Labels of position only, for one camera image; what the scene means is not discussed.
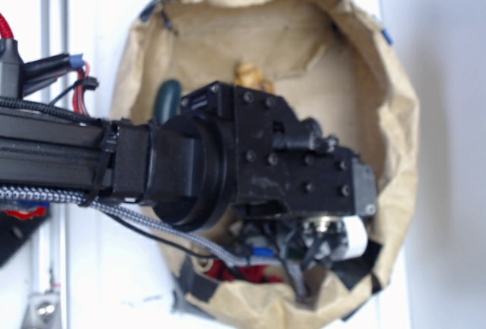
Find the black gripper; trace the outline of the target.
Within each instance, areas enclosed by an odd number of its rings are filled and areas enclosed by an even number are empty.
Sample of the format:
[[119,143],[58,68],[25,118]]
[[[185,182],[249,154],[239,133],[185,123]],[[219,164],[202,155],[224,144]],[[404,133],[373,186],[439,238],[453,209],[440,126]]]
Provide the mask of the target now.
[[178,221],[240,228],[230,248],[302,270],[360,258],[377,212],[377,183],[359,152],[299,119],[280,96],[213,83],[184,96],[178,128],[190,142],[192,202]]

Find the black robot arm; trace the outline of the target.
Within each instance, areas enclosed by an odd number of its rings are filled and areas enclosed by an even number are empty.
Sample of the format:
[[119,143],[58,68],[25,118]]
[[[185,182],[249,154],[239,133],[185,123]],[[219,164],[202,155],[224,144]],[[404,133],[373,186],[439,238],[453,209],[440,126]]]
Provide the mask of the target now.
[[151,207],[157,226],[186,239],[231,210],[238,243],[213,248],[231,265],[280,259],[304,267],[365,252],[376,214],[373,169],[280,96],[213,83],[182,99],[165,123],[94,119],[54,106],[1,100],[1,199],[72,202],[122,214]]

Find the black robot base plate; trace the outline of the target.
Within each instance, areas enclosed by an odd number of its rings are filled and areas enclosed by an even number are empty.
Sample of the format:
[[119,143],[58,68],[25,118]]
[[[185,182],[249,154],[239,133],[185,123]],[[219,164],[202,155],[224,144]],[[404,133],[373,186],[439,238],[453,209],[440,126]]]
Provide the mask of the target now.
[[15,256],[48,219],[49,212],[45,210],[23,220],[7,212],[1,212],[1,267]]

